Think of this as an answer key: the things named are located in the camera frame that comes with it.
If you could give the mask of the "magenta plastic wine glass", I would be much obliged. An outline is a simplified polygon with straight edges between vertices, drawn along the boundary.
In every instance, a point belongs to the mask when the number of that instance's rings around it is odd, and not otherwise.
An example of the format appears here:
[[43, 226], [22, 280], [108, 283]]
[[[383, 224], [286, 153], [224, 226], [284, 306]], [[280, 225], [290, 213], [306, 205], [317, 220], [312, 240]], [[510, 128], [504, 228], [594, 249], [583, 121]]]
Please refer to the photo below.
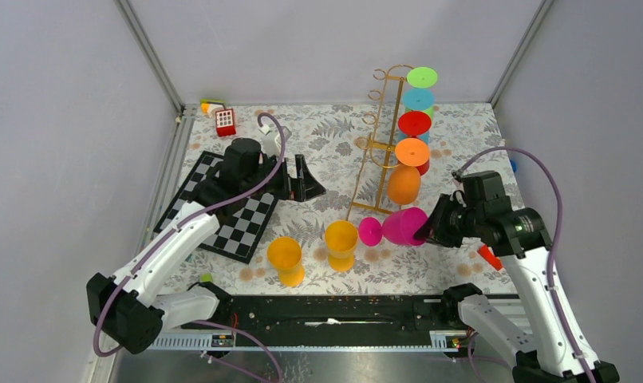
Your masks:
[[418, 207], [392, 213], [382, 222], [377, 218], [364, 218], [358, 228], [359, 240], [368, 247], [375, 247], [382, 239], [399, 246], [420, 246], [423, 239], [415, 234], [427, 222], [428, 215]]

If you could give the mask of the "green plastic wine glass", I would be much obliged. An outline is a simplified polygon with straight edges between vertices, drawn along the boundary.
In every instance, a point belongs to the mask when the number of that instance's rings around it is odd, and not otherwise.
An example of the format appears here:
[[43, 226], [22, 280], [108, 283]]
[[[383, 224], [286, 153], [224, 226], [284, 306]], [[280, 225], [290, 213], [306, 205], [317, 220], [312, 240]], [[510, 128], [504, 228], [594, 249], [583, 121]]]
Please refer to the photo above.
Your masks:
[[438, 74], [432, 68], [421, 66], [411, 69], [407, 74], [411, 89], [402, 97], [405, 108], [433, 117], [435, 96], [432, 87], [437, 81]]

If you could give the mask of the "blue plastic wine glass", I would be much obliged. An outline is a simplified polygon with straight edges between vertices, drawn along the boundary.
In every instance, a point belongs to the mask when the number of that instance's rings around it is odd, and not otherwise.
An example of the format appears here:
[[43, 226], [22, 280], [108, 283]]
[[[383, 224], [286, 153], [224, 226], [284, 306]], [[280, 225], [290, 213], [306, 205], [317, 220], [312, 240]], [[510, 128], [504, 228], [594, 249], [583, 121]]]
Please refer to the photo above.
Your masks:
[[398, 120], [400, 138], [415, 137], [429, 143], [435, 97], [431, 90], [413, 88], [402, 97], [404, 113]]

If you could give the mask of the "gold wire glass rack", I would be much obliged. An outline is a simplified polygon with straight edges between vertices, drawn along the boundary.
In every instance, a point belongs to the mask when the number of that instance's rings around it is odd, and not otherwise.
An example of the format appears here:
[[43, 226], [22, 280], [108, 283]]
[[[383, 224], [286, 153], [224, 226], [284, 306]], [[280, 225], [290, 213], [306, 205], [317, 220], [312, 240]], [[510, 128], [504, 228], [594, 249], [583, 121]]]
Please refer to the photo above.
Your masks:
[[[383, 206], [383, 202], [387, 196], [386, 188], [390, 172], [399, 165], [399, 160], [395, 156], [397, 120], [401, 110], [407, 75], [412, 69], [414, 69], [412, 65], [397, 64], [388, 69], [373, 71], [373, 79], [379, 81], [381, 86], [369, 90], [367, 97], [377, 104], [377, 109], [373, 112], [366, 112], [361, 118], [370, 131], [364, 136], [359, 136], [355, 144], [357, 148], [362, 150], [362, 158], [351, 202], [345, 214], [347, 219], [356, 210], [380, 214], [391, 212]], [[362, 186], [362, 176], [368, 173], [365, 168], [369, 165], [377, 168], [379, 175], [377, 190], [372, 203], [362, 203], [357, 196]]]

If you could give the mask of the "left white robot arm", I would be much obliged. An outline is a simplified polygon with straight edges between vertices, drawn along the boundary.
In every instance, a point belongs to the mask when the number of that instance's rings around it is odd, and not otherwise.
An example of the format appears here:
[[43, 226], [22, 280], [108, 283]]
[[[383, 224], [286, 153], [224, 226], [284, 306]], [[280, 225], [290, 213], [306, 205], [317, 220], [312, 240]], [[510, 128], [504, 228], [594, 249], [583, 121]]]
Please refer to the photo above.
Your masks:
[[91, 322], [119, 348], [137, 354], [166, 329], [203, 319], [219, 328], [231, 316], [225, 294], [201, 282], [163, 295], [161, 289], [197, 248], [250, 262], [279, 201], [305, 202], [324, 195], [305, 157], [286, 162], [258, 141], [234, 139], [223, 154], [204, 152], [159, 221], [157, 236], [110, 276], [87, 283]]

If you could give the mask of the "red plastic wine glass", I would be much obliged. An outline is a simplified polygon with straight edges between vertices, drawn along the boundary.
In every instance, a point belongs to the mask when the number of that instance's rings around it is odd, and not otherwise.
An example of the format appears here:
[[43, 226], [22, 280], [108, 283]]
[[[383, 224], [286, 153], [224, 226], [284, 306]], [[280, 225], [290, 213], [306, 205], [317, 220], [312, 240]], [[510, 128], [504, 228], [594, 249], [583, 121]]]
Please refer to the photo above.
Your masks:
[[397, 125], [402, 137], [396, 145], [396, 158], [424, 175], [429, 170], [428, 132], [432, 118], [427, 113], [412, 110], [404, 113]]

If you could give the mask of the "orange plastic wine glass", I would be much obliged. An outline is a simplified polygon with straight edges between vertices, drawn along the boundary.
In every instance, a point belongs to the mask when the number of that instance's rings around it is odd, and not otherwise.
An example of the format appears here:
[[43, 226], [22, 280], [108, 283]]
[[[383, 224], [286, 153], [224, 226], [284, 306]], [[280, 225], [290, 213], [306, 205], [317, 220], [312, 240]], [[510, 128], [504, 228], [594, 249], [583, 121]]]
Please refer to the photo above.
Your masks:
[[424, 141], [410, 137], [395, 147], [398, 165], [389, 177], [387, 193], [397, 205], [413, 203], [420, 193], [421, 178], [429, 170], [429, 149]]

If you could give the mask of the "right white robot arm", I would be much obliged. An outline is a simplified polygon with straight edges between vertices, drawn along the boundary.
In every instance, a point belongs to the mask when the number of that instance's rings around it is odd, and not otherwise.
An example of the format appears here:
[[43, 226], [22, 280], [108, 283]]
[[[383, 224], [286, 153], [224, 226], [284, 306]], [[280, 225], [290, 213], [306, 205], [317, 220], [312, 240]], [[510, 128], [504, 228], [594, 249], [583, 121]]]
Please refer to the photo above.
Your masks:
[[414, 239], [460, 247], [478, 238], [511, 278], [531, 332], [493, 308], [472, 283], [443, 294], [440, 316], [448, 327], [474, 329], [511, 368], [515, 382], [618, 382], [614, 364], [601, 360], [580, 330], [555, 269], [554, 243], [537, 211], [515, 210], [498, 172], [459, 178], [462, 188], [442, 194]]

